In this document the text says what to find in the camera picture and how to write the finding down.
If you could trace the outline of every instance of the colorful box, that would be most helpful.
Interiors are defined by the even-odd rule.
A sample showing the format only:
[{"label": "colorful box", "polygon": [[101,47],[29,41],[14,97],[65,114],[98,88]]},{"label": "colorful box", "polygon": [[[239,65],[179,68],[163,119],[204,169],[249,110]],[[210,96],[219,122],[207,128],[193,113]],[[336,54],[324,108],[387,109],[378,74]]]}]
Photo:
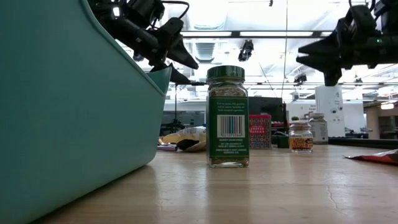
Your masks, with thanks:
[{"label": "colorful box", "polygon": [[271,115],[249,115],[250,149],[271,149]]}]

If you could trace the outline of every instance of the red package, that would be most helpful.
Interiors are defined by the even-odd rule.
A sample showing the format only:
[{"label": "red package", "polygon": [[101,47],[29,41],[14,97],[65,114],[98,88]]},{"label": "red package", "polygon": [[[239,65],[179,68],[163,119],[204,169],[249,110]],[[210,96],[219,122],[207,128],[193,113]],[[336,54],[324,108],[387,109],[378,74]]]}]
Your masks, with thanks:
[{"label": "red package", "polygon": [[398,165],[398,149],[387,152],[379,152],[371,156],[346,156],[345,158]]},{"label": "red package", "polygon": [[270,149],[271,115],[249,115],[250,149]]}]

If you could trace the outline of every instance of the barcode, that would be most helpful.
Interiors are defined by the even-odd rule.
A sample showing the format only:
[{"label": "barcode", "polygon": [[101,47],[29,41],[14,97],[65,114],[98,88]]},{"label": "barcode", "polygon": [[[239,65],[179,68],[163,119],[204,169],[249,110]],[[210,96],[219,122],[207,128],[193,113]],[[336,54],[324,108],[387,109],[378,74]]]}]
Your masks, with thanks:
[{"label": "barcode", "polygon": [[218,138],[245,138],[244,115],[217,115]]}]

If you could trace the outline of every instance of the white pillar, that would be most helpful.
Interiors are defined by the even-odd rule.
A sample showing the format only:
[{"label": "white pillar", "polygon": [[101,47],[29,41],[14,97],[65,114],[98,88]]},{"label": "white pillar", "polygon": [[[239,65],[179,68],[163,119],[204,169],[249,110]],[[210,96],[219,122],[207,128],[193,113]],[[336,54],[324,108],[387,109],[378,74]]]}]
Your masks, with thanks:
[{"label": "white pillar", "polygon": [[329,137],[345,137],[343,94],[341,86],[315,88],[317,111],[325,113]]}]

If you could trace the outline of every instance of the green label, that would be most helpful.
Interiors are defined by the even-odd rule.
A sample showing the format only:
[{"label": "green label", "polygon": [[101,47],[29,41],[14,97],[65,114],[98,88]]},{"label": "green label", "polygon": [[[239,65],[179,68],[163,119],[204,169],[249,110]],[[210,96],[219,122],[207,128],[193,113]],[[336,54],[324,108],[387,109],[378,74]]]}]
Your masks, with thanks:
[{"label": "green label", "polygon": [[211,97],[207,107],[210,157],[249,157],[249,116],[246,97]]}]

